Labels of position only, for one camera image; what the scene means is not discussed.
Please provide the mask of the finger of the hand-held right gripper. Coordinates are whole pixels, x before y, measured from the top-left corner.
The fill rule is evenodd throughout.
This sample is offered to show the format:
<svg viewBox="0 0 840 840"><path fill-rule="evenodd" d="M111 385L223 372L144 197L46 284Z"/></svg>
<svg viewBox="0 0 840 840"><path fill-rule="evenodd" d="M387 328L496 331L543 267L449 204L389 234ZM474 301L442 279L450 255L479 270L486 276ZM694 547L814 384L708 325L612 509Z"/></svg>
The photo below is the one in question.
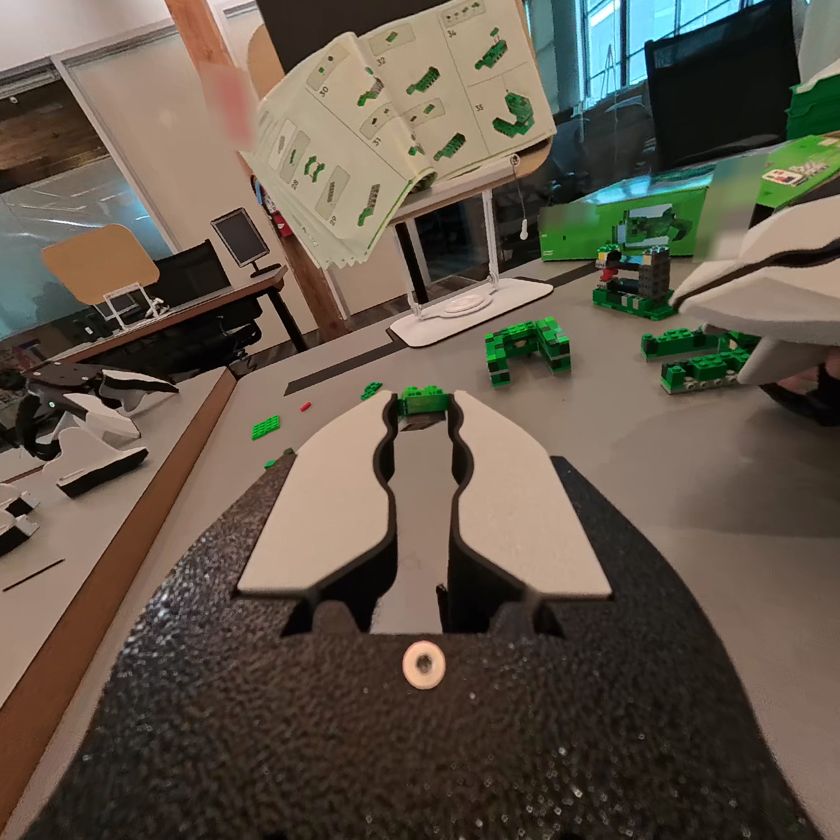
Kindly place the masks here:
<svg viewBox="0 0 840 840"><path fill-rule="evenodd" d="M706 325L788 343L839 344L838 254L708 261L678 288L678 311Z"/></svg>
<svg viewBox="0 0 840 840"><path fill-rule="evenodd" d="M679 286L670 303L683 305L706 291L765 267L802 268L838 256L839 197L786 207L745 234L734 259L709 260Z"/></svg>

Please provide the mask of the small green brick assembly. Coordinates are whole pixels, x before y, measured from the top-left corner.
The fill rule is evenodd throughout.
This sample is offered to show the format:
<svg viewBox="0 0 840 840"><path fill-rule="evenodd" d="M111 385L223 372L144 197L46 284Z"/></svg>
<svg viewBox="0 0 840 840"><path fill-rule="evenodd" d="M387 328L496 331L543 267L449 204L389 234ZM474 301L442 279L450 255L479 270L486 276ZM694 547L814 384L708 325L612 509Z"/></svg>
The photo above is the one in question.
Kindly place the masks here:
<svg viewBox="0 0 840 840"><path fill-rule="evenodd" d="M400 432L421 431L445 421L449 394L428 385L424 388L408 386L397 399Z"/></svg>

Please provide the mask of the grey desk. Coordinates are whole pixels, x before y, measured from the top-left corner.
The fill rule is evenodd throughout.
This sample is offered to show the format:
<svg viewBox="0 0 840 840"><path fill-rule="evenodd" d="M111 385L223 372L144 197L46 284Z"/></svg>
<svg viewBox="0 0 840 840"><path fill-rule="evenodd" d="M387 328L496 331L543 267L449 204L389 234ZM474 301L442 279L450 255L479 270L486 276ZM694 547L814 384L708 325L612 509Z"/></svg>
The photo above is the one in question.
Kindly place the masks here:
<svg viewBox="0 0 840 840"><path fill-rule="evenodd" d="M511 316L556 317L558 376L494 390L483 328L357 364L362 330L238 381L12 837L838 838L838 428L757 387L665 394L639 323L569 275ZM300 448L370 382L449 394L424 430L397 414L393 585L239 594ZM455 603L456 391L546 449L610 599Z"/></svg>

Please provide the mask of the dark wooden desk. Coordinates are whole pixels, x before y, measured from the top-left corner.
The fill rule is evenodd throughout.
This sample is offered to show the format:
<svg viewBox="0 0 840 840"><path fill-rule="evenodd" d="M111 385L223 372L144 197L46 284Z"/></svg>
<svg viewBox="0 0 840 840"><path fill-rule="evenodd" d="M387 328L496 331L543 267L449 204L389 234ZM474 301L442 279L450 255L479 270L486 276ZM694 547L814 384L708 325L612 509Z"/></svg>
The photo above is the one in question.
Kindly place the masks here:
<svg viewBox="0 0 840 840"><path fill-rule="evenodd" d="M281 298L281 291L285 286L285 278L289 266L274 266L271 270L258 275L255 281L244 287L234 287L231 290L219 291L213 295L204 296L192 303L168 311L159 318L138 323L126 328L110 338L100 339L92 343L83 343L53 358L53 361L81 361L103 352L116 350L124 344L131 343L148 335L170 329L183 322L202 317L220 308L231 306L243 300L268 297L270 304L280 318L289 340L297 352L305 352L308 346L291 313Z"/></svg>

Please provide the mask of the open green cardboard box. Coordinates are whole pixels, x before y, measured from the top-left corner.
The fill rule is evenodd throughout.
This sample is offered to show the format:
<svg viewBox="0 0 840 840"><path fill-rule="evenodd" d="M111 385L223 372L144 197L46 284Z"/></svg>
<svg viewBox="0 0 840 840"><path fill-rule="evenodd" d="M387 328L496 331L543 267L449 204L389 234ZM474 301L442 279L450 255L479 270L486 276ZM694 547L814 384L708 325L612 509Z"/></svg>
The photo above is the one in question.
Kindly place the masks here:
<svg viewBox="0 0 840 840"><path fill-rule="evenodd" d="M772 211L790 205L839 173L837 135L812 134L769 152L755 203Z"/></svg>

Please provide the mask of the long green brick strip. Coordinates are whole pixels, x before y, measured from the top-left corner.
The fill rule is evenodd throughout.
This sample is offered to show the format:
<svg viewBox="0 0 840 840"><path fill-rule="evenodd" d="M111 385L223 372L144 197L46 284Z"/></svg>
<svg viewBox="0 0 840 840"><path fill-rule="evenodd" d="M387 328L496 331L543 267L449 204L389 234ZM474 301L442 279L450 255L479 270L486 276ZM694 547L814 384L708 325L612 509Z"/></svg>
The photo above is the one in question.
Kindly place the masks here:
<svg viewBox="0 0 840 840"><path fill-rule="evenodd" d="M694 357L703 353L720 354L742 350L750 354L760 338L745 332L725 331L706 333L696 329L670 329L660 335L646 333L642 336L640 351L648 360L664 359L680 354Z"/></svg>
<svg viewBox="0 0 840 840"><path fill-rule="evenodd" d="M750 355L746 350L735 349L665 363L661 367L660 384L670 395L736 385Z"/></svg>

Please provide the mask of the stack of green trays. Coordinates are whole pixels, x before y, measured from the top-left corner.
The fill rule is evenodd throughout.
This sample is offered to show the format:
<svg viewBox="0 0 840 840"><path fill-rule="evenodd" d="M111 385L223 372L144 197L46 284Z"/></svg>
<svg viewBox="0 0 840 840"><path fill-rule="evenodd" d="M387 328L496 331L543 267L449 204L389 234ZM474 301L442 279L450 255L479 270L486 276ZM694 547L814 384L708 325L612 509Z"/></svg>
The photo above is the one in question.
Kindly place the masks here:
<svg viewBox="0 0 840 840"><path fill-rule="evenodd" d="M787 114L787 140L839 130L838 59L792 89Z"/></svg>

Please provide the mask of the green arch brick build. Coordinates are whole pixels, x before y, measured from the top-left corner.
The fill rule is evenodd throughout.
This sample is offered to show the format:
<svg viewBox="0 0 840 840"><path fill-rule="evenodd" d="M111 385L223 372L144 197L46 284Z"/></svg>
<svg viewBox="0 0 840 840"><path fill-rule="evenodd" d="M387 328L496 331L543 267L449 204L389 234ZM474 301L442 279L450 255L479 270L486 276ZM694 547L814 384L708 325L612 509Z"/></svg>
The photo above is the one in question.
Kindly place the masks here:
<svg viewBox="0 0 840 840"><path fill-rule="evenodd" d="M571 369L571 342L553 317L528 320L485 335L486 367L494 388L511 383L509 362L538 355L554 375Z"/></svg>

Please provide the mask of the black mesh office chair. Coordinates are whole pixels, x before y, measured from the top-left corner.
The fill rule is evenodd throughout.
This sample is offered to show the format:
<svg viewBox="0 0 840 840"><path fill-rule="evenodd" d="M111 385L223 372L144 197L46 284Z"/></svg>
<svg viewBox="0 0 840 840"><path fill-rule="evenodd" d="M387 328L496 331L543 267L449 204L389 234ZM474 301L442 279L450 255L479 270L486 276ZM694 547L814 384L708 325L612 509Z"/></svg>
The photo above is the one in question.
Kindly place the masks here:
<svg viewBox="0 0 840 840"><path fill-rule="evenodd" d="M762 2L648 41L644 54L659 169L786 140L801 81L791 2Z"/></svg>

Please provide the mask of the white book stand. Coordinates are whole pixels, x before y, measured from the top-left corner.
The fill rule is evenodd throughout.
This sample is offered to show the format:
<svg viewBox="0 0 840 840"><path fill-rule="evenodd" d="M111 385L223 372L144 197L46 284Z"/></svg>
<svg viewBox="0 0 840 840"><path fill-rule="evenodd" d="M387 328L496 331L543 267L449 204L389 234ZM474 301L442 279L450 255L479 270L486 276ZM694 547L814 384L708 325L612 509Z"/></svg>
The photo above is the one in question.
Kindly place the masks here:
<svg viewBox="0 0 840 840"><path fill-rule="evenodd" d="M264 71L268 79L272 79L272 70L268 70L269 59L277 58L279 62L280 70L277 74L280 78L276 84L285 76L285 70L271 43L262 16L261 23L262 28L255 31L252 41L248 44L248 69L257 80L257 84L267 88L268 82L260 78L259 74ZM491 192L496 186L515 179L519 166L533 157L537 150L546 151L551 140L552 138L544 140L514 154L509 161L497 161L494 165L462 175L442 185L420 193L414 192L406 199L388 227L402 224L409 217L425 214L432 209L457 202L463 197L483 193L489 276L473 290L432 306L424 306L416 299L411 299L413 315L392 325L394 333L403 342L414 348L428 346L548 295L536 281L499 278L495 231L492 227Z"/></svg>

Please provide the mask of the grey wood-edged table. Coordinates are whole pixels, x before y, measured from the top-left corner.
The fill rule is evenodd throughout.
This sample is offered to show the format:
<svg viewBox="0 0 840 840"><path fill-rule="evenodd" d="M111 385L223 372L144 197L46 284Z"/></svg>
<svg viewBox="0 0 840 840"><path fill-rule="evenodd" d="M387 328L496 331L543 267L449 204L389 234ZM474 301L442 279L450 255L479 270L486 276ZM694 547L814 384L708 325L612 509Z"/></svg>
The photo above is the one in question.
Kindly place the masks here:
<svg viewBox="0 0 840 840"><path fill-rule="evenodd" d="M140 504L169 515L236 385L221 368L150 398L136 424L149 454L136 469L69 499L42 471L18 485L40 501L34 536L2 558L1 702L24 677L74 597L115 539L128 534Z"/></svg>

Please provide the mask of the spare hand-held gripper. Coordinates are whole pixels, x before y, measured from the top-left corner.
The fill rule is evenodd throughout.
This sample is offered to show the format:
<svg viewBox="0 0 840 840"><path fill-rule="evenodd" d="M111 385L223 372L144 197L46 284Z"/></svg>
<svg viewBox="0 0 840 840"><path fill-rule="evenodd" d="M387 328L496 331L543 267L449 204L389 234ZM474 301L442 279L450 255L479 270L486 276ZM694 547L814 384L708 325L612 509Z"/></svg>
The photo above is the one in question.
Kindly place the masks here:
<svg viewBox="0 0 840 840"><path fill-rule="evenodd" d="M4 392L21 392L14 430L2 439L42 461L60 454L58 437L76 425L117 447L140 438L130 414L147 395L176 394L166 379L90 363L54 362L18 371L2 369Z"/></svg>

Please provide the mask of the tan board book stand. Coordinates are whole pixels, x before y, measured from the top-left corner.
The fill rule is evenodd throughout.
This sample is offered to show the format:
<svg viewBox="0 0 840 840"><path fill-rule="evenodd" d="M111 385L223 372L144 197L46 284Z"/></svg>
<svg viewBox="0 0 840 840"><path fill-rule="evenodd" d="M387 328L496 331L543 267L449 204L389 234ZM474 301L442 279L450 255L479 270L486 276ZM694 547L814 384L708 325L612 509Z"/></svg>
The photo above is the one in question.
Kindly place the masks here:
<svg viewBox="0 0 840 840"><path fill-rule="evenodd" d="M146 320L160 319L165 312L163 303L146 290L159 280L159 267L125 226L93 228L42 248L40 255L79 301L105 306L121 330L127 328L123 310L115 305L121 298L138 293Z"/></svg>

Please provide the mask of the brick building instruction booklet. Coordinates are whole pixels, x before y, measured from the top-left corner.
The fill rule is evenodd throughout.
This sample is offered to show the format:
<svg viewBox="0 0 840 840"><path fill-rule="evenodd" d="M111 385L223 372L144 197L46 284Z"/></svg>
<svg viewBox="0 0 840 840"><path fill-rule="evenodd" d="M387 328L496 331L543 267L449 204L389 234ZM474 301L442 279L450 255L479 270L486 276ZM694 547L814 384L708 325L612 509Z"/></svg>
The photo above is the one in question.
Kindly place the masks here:
<svg viewBox="0 0 840 840"><path fill-rule="evenodd" d="M520 7L386 2L384 23L352 24L262 99L243 157L320 268L366 261L412 193L553 137Z"/></svg>

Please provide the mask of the wooden post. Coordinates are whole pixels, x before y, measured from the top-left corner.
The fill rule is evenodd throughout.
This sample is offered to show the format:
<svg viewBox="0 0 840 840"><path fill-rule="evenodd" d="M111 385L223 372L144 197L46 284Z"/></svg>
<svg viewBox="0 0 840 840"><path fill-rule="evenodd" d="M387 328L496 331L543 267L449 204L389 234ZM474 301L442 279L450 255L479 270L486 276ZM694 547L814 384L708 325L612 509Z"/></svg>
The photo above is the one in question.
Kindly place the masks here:
<svg viewBox="0 0 840 840"><path fill-rule="evenodd" d="M251 175L241 152L256 141L256 99L248 76L235 64L211 4L206 1L165 2L198 73L206 105L246 175ZM294 237L281 240L281 249L301 290L323 342L349 333L327 278Z"/></svg>

